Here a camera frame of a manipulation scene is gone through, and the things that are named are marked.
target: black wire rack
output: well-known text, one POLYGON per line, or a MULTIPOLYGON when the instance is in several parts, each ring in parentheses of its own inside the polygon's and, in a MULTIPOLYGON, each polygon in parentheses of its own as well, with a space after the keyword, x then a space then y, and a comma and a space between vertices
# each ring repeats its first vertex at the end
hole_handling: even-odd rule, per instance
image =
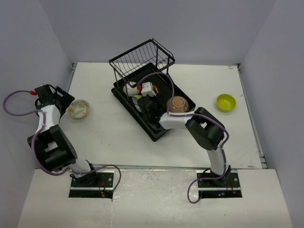
MULTIPOLYGON (((157 119, 147 119, 136 107, 132 98, 128 95, 128 90, 123 90, 127 84, 134 88, 137 83, 146 75, 162 72, 169 75, 169 67, 175 63, 173 54, 155 39, 149 39, 128 51, 109 60, 109 64, 114 69, 116 82, 111 90, 113 95, 127 109, 133 118, 147 132, 150 138, 155 142, 168 130, 165 130, 159 124, 157 119)), ((155 74, 148 79, 159 89, 158 99, 163 106, 163 113, 166 111, 167 101, 172 96, 172 86, 170 80, 160 74, 155 74)), ((195 107, 193 101, 187 97, 175 84, 174 94, 184 97, 190 106, 195 107)))
POLYGON ((169 74, 169 67, 174 63, 173 54, 153 38, 109 60, 109 64, 114 69, 116 82, 118 75, 133 88, 136 85, 131 85, 127 77, 131 73, 147 64, 153 64, 157 72, 167 69, 166 73, 169 74))

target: white wall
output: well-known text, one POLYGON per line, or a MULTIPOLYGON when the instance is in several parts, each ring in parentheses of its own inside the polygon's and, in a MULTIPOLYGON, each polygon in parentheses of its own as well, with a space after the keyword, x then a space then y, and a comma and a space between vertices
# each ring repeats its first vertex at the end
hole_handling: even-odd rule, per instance
POLYGON ((40 0, 71 61, 107 62, 149 38, 177 63, 240 63, 275 0, 40 0))
MULTIPOLYGON (((38 0, 0 1, 0 100, 41 83, 67 87, 68 61, 38 0)), ((14 112, 34 110, 35 97, 9 100, 14 112)), ((34 114, 8 116, 0 110, 0 227, 17 226, 35 168, 27 137, 38 127, 34 114)))
POLYGON ((303 1, 277 0, 241 64, 263 152, 295 228, 304 227, 303 12, 303 1))

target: white table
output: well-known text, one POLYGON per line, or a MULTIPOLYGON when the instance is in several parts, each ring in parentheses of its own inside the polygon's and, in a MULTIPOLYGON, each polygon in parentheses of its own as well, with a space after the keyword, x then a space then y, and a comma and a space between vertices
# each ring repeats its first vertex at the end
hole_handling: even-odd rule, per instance
MULTIPOLYGON (((225 145, 232 168, 260 169, 261 163, 236 66, 173 65, 169 73, 196 106, 205 107, 230 133, 225 145), (227 93, 237 106, 231 113, 216 108, 216 98, 227 93)), ((69 93, 85 99, 91 112, 82 120, 67 114, 60 126, 78 155, 92 163, 210 167, 205 150, 187 131, 170 130, 159 141, 152 142, 146 132, 113 96, 115 82, 108 63, 78 63, 69 93)))
POLYGON ((275 170, 238 170, 243 198, 195 205, 186 197, 195 171, 122 173, 112 203, 68 198, 68 174, 36 170, 18 228, 292 228, 275 170))

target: patterned bowl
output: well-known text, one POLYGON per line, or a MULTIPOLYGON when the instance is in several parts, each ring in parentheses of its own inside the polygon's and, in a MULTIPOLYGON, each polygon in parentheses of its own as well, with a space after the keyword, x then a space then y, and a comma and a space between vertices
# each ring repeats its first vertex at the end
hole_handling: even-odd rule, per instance
POLYGON ((67 109, 68 114, 74 119, 82 119, 88 115, 90 105, 85 100, 75 100, 67 109))

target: cable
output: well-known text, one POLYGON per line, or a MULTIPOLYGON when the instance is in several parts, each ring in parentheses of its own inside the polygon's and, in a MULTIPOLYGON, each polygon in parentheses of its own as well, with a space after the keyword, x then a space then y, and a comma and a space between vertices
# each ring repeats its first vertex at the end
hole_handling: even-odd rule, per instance
POLYGON ((3 109, 4 111, 9 114, 9 115, 12 115, 12 116, 25 116, 25 115, 29 115, 29 114, 32 114, 32 113, 37 113, 37 112, 40 112, 39 110, 35 110, 35 111, 31 111, 31 112, 28 112, 28 113, 23 113, 23 114, 15 114, 15 113, 12 113, 10 112, 9 110, 7 110, 6 108, 6 102, 7 100, 14 94, 17 94, 17 93, 29 93, 29 94, 32 94, 31 93, 32 91, 27 91, 27 90, 18 90, 18 91, 15 91, 13 93, 10 93, 3 101, 3 109))
POLYGON ((99 188, 99 193, 101 197, 103 196, 103 192, 101 191, 101 186, 100 186, 100 180, 98 180, 98 188, 99 188))
POLYGON ((103 191, 105 191, 105 181, 103 179, 101 179, 101 182, 103 183, 103 186, 104 186, 103 191))
POLYGON ((234 189, 233 189, 233 183, 232 183, 232 181, 229 181, 229 184, 230 184, 230 187, 231 187, 232 193, 233 193, 233 194, 235 194, 235 193, 236 193, 236 191, 234 191, 234 189))
POLYGON ((117 183, 116 183, 116 185, 115 185, 115 187, 113 188, 113 191, 112 191, 112 193, 114 194, 114 191, 116 190, 116 188, 118 187, 118 185, 120 183, 120 180, 122 179, 122 172, 120 171, 120 169, 118 168, 117 165, 112 165, 112 164, 102 165, 102 166, 97 167, 97 168, 95 168, 93 170, 90 170, 90 171, 87 171, 87 172, 82 172, 82 173, 76 172, 76 171, 72 170, 72 173, 77 174, 77 175, 82 175, 82 174, 86 175, 86 174, 90 174, 90 173, 96 172, 98 170, 104 169, 104 168, 109 167, 109 166, 112 166, 112 167, 116 168, 117 171, 118 171, 118 173, 119 173, 118 181, 117 181, 117 183))
POLYGON ((37 98, 37 100, 35 101, 35 107, 38 106, 38 101, 39 101, 39 98, 37 98))
POLYGON ((222 179, 222 178, 225 176, 225 174, 226 174, 227 159, 226 159, 226 155, 225 155, 225 151, 224 151, 224 149, 223 149, 223 146, 224 146, 224 144, 225 144, 225 143, 228 141, 228 139, 229 139, 229 133, 228 133, 228 131, 227 131, 222 125, 220 125, 217 121, 214 121, 213 119, 211 119, 211 118, 209 118, 209 117, 207 117, 207 116, 205 116, 205 115, 202 115, 202 114, 197 114, 197 113, 193 113, 193 114, 184 114, 184 115, 182 115, 182 114, 180 114, 180 115, 171 114, 171 113, 169 112, 169 108, 170 108, 170 106, 171 106, 172 103, 173 103, 173 97, 174 97, 174 83, 173 83, 172 78, 171 78, 169 75, 167 75, 167 74, 165 74, 165 73, 163 73, 163 72, 153 72, 153 73, 151 73, 151 74, 146 75, 145 77, 143 77, 143 78, 137 83, 137 88, 138 88, 138 86, 141 86, 141 85, 142 85, 143 81, 144 81, 146 78, 148 78, 148 77, 150 77, 150 76, 153 76, 153 75, 164 75, 164 76, 166 76, 166 77, 169 79, 169 81, 170 81, 170 83, 171 83, 171 86, 172 86, 172 97, 171 97, 171 103, 168 105, 168 108, 167 108, 167 114, 168 114, 169 116, 172 116, 172 117, 199 116, 199 117, 202 117, 202 118, 204 118, 204 119, 210 121, 211 123, 215 124, 217 127, 219 127, 219 128, 220 128, 223 132, 225 132, 225 134, 226 134, 225 140, 224 140, 223 143, 219 146, 219 148, 220 148, 220 150, 221 150, 221 152, 222 152, 222 155, 223 155, 223 160, 224 160, 224 171, 223 171, 222 175, 220 175, 220 176, 218 176, 218 177, 202 177, 202 178, 198 178, 198 179, 194 180, 193 182, 191 182, 191 184, 190 184, 189 187, 188 187, 188 190, 187 190, 187 198, 188 198, 188 201, 189 201, 190 203, 192 203, 192 204, 198 203, 198 202, 201 200, 202 196, 200 196, 196 201, 191 201, 191 200, 190 200, 189 193, 190 193, 190 188, 192 187, 192 185, 193 185, 195 182, 198 182, 198 181, 200 181, 200 180, 201 180, 201 181, 205 181, 205 180, 220 180, 220 179, 222 179))
POLYGON ((206 173, 207 171, 211 171, 211 169, 210 168, 208 168, 208 169, 205 169, 201 174, 204 174, 204 173, 206 173))

